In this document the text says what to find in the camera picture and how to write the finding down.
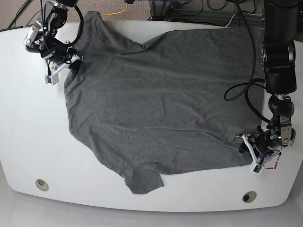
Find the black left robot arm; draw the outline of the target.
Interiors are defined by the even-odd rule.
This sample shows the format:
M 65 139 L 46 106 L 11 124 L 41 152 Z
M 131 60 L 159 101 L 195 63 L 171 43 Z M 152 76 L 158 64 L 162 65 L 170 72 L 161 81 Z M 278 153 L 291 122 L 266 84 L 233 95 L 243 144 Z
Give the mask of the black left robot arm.
M 264 1 L 264 33 L 261 47 L 264 79 L 252 83 L 264 83 L 271 94 L 268 107 L 273 114 L 269 120 L 251 104 L 248 92 L 244 93 L 249 108 L 264 122 L 267 130 L 257 127 L 257 133 L 249 135 L 255 153 L 259 157 L 272 155 L 274 150 L 291 146 L 295 139 L 291 118 L 294 104 L 289 96 L 297 90 L 295 74 L 294 38 L 299 22 L 300 0 Z

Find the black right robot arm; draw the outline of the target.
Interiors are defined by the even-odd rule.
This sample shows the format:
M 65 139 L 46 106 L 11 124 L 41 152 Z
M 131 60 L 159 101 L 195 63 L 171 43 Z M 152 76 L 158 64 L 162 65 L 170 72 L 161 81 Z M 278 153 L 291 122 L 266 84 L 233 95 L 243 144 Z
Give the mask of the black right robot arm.
M 83 15 L 77 6 L 76 0 L 51 0 L 41 5 L 41 13 L 31 26 L 24 39 L 28 52 L 38 53 L 45 60 L 47 67 L 50 63 L 73 65 L 72 57 L 77 53 L 74 48 L 80 40 L 84 27 Z M 80 18 L 80 25 L 74 41 L 63 43 L 56 39 L 58 29 L 62 28 L 68 16 L 68 9 L 75 8 Z

